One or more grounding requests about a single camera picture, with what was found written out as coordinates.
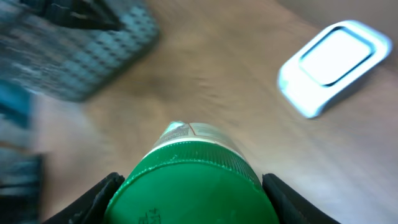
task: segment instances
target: green cap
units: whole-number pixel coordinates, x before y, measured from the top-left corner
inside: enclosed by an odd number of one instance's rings
[[[244,159],[201,141],[147,155],[108,205],[109,224],[278,223]]]

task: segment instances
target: wooden surface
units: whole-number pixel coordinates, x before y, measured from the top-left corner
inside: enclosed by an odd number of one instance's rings
[[[280,66],[321,27],[274,0],[150,0],[158,47],[85,105],[40,96],[43,219],[112,171],[128,175],[173,120],[224,129],[258,176],[275,173],[342,223],[398,221],[398,77],[303,119],[276,88]]]

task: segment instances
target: white device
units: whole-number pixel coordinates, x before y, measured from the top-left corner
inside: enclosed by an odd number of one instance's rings
[[[391,40],[373,28],[358,21],[339,22],[321,31],[280,68],[277,85],[300,113],[314,118],[391,50]]]

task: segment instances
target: dark object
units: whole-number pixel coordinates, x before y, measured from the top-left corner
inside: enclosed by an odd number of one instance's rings
[[[23,1],[33,8],[34,3],[39,9],[48,8],[43,1]],[[122,29],[61,27],[44,18],[46,13],[52,14],[53,9],[44,10],[44,17],[39,17],[38,11],[32,13],[20,0],[1,0],[0,79],[62,100],[84,101],[145,56],[157,42],[159,28],[144,1],[101,2],[124,24]],[[115,20],[109,16],[112,13],[104,7],[86,6],[85,12],[89,7],[102,21],[107,21],[105,24],[113,26]]]
[[[0,223],[37,223],[42,157],[0,148]]]
[[[76,29],[120,30],[123,25],[102,0],[20,0],[48,21]]]
[[[30,94],[22,87],[0,80],[0,114],[22,128],[29,128]]]
[[[262,188],[269,197],[281,224],[336,224],[308,200],[274,174],[262,176]]]
[[[109,201],[124,181],[124,177],[112,173],[89,189],[67,208],[49,218],[44,224],[101,223]]]

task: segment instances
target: gray basket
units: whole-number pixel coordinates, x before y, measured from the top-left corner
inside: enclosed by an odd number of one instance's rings
[[[145,55],[159,28],[137,0],[105,0],[120,31],[69,29],[0,0],[0,78],[54,97],[82,101]]]

